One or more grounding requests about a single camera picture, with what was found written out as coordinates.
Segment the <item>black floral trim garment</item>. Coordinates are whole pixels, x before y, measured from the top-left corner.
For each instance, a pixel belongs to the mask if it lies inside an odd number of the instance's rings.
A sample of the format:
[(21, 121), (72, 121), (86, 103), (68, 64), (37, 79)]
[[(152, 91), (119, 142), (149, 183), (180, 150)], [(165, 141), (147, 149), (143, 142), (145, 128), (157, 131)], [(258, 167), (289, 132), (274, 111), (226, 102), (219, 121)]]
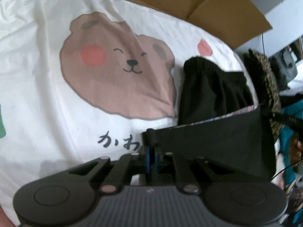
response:
[(254, 105), (245, 75), (223, 71), (201, 57), (188, 59), (183, 70), (177, 125), (144, 132), (144, 144), (271, 179), (276, 159), (270, 120)]

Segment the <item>teal patterned cloth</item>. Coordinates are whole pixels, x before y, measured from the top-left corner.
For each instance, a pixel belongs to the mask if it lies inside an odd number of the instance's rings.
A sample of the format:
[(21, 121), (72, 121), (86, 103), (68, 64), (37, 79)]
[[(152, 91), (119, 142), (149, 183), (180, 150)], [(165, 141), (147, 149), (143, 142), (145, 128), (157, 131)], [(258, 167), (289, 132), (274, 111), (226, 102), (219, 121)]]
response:
[(289, 214), (286, 225), (302, 226), (302, 136), (289, 126), (284, 126), (279, 135), (280, 154), (286, 169), (280, 174), (288, 197)]

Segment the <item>leopard print cloth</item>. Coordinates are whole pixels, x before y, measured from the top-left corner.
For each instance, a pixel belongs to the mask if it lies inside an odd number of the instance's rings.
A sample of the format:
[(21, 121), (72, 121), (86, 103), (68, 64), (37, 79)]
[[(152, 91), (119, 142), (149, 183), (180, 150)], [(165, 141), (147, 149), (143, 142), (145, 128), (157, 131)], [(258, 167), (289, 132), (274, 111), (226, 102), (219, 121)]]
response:
[(250, 49), (244, 54), (243, 62), (255, 88), (265, 134), (276, 142), (283, 125), (270, 118), (272, 112), (281, 112), (279, 89), (270, 61), (266, 55)]

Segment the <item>white printed bed sheet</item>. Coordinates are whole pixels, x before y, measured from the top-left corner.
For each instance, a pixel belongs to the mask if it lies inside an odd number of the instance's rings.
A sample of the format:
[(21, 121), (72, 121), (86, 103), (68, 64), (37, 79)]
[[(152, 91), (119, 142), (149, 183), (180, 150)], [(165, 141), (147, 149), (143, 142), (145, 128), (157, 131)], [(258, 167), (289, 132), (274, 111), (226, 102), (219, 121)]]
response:
[(175, 126), (183, 65), (244, 72), (223, 41), (125, 0), (1, 0), (1, 210), (23, 185)]

